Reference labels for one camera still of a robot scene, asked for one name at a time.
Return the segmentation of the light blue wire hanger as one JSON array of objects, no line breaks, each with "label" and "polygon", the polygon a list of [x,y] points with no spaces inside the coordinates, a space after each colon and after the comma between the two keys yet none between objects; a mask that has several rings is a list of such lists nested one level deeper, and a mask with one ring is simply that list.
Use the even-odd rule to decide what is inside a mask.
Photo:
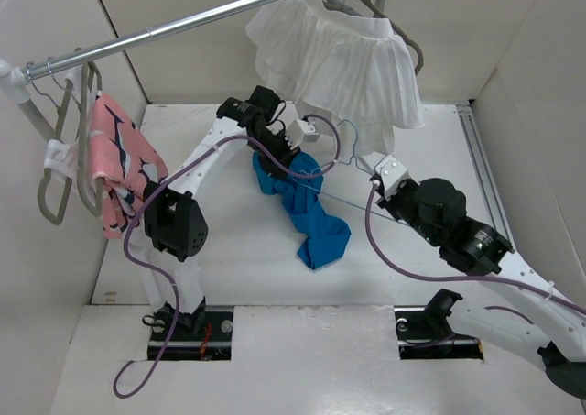
[{"label": "light blue wire hanger", "polygon": [[[349,125],[351,125],[353,127],[354,140],[352,142],[352,146],[351,147],[344,147],[344,146],[342,146],[342,143],[343,143],[342,142],[342,131],[343,131],[343,129],[341,128],[341,125],[342,124],[349,124]],[[340,154],[340,158],[347,158],[347,160],[344,160],[344,159],[343,160],[338,160],[337,163],[338,164],[341,164],[341,165],[344,165],[344,166],[352,166],[352,165],[354,165],[358,170],[360,170],[361,172],[366,173],[366,174],[368,174],[369,176],[372,177],[374,175],[373,168],[371,168],[371,166],[368,164],[368,162],[366,161],[365,158],[362,158],[362,157],[360,157],[360,156],[358,156],[356,154],[356,147],[357,147],[358,142],[359,142],[359,132],[358,132],[358,129],[356,127],[356,124],[353,121],[349,120],[349,119],[342,119],[339,123],[336,124],[336,132],[338,133],[338,135],[340,137],[340,140],[341,140],[341,154]],[[311,173],[312,174],[317,174],[319,170],[324,170],[331,163],[329,162],[329,163],[320,165],[316,169],[314,169]],[[336,197],[336,196],[331,195],[331,194],[326,194],[325,192],[323,192],[322,194],[327,195],[328,197],[331,197],[332,199],[335,199],[337,201],[344,202],[344,203],[346,203],[348,205],[351,205],[352,207],[355,207],[355,208],[358,208],[358,209],[361,209],[361,210],[365,211],[365,208],[363,208],[363,207],[361,207],[361,206],[359,206],[357,204],[353,204],[351,202],[347,202],[347,201],[345,201],[342,198]],[[381,218],[384,218],[384,219],[386,219],[388,221],[391,221],[391,222],[394,222],[396,224],[400,224],[402,226],[407,227],[407,224],[406,223],[404,223],[404,222],[402,223],[399,220],[394,219],[392,216],[384,215],[384,214],[381,214],[381,213],[373,213],[373,214],[376,215],[376,216],[379,216]]]}]

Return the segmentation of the blue t shirt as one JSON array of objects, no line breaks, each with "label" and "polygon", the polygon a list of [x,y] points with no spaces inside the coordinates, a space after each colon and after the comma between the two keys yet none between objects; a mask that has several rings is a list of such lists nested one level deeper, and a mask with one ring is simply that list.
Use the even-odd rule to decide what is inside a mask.
[{"label": "blue t shirt", "polygon": [[279,180],[261,167],[260,154],[255,153],[252,165],[260,191],[265,195],[277,195],[281,205],[297,232],[305,240],[297,251],[298,258],[310,269],[319,270],[344,256],[352,232],[341,218],[332,216],[320,203],[323,178],[297,179],[287,176]]}]

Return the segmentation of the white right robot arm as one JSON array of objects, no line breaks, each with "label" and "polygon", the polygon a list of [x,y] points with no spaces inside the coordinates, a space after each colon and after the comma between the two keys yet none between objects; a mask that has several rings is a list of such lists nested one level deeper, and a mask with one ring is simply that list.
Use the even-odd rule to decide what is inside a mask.
[{"label": "white right robot arm", "polygon": [[422,312],[426,330],[436,336],[462,334],[495,344],[525,359],[559,389],[585,398],[585,310],[565,298],[490,225],[468,216],[466,197],[449,181],[409,177],[371,178],[367,205],[404,222],[458,275],[432,277],[409,272],[377,244],[375,253],[397,273],[433,283],[478,282],[508,301],[526,322],[503,322],[461,294],[439,291]]}]

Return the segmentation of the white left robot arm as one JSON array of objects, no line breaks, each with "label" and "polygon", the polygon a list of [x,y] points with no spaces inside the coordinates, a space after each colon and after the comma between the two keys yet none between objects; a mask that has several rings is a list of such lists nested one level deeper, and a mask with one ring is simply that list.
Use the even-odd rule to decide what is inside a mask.
[{"label": "white left robot arm", "polygon": [[168,278],[176,303],[157,305],[162,293],[155,277],[143,277],[143,284],[155,311],[155,319],[172,324],[184,338],[194,338],[203,330],[205,298],[196,268],[182,266],[201,251],[208,234],[197,197],[219,175],[230,159],[244,147],[260,155],[268,173],[283,180],[299,153],[284,131],[273,133],[268,126],[282,100],[272,90],[256,86],[250,98],[229,98],[216,111],[206,136],[173,175],[160,183],[149,183],[145,191],[145,234],[158,252],[176,258],[173,273],[157,272]]}]

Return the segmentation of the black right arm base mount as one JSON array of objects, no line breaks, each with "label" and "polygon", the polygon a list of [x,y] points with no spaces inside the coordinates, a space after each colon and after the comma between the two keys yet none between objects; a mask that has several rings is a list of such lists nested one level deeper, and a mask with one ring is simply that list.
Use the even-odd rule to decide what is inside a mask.
[{"label": "black right arm base mount", "polygon": [[441,289],[424,306],[394,308],[401,360],[484,360],[478,339],[455,333],[448,324],[459,293]]}]

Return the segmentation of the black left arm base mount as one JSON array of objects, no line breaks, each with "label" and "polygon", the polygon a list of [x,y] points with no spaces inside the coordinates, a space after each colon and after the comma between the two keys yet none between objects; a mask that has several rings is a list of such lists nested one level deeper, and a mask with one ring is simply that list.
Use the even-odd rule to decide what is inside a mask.
[{"label": "black left arm base mount", "polygon": [[[149,329],[147,358],[155,360],[169,334],[175,310],[168,303],[144,315]],[[161,361],[227,361],[231,359],[234,307],[208,307],[204,302],[191,314],[181,312]]]}]

